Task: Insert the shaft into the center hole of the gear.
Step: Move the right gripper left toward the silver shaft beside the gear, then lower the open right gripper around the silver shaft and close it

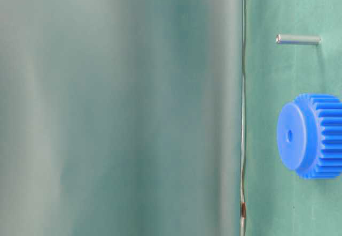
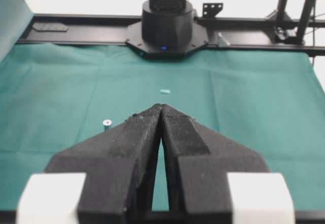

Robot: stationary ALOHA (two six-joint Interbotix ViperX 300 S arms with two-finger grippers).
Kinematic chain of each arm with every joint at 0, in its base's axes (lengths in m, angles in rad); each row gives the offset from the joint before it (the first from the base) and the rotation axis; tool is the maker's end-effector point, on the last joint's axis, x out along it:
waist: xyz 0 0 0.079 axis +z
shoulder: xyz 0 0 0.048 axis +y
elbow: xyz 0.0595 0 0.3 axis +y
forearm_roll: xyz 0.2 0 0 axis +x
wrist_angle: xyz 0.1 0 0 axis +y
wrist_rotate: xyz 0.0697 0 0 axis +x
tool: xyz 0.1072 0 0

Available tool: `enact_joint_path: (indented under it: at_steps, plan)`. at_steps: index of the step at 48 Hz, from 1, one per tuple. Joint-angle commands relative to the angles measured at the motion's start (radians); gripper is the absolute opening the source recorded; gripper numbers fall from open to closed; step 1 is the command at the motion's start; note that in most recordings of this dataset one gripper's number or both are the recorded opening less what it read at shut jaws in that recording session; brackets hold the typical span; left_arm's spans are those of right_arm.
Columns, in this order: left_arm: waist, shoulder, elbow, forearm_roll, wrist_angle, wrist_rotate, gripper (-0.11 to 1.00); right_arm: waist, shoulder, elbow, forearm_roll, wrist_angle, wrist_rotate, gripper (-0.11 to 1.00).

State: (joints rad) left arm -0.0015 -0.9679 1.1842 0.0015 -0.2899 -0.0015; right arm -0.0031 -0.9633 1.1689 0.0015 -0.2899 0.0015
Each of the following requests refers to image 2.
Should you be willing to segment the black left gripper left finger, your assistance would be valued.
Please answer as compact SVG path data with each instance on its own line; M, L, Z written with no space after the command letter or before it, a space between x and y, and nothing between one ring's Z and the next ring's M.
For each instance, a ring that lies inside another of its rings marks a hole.
M47 173L85 173L80 223L127 223L152 207L162 106L55 154Z

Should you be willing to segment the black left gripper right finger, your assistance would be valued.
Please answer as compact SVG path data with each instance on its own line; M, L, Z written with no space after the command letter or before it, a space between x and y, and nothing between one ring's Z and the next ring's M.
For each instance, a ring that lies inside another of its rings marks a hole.
M163 105L160 118L169 207L185 215L230 215L228 172L268 173L254 150Z

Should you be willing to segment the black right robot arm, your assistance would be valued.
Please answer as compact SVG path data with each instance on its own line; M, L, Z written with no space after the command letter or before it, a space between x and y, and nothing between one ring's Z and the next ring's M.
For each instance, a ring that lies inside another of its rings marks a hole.
M128 43L147 54L179 57L207 43L187 0L146 1L142 20L128 32ZM269 207L263 157L168 105L159 116L170 211L193 222L260 220Z

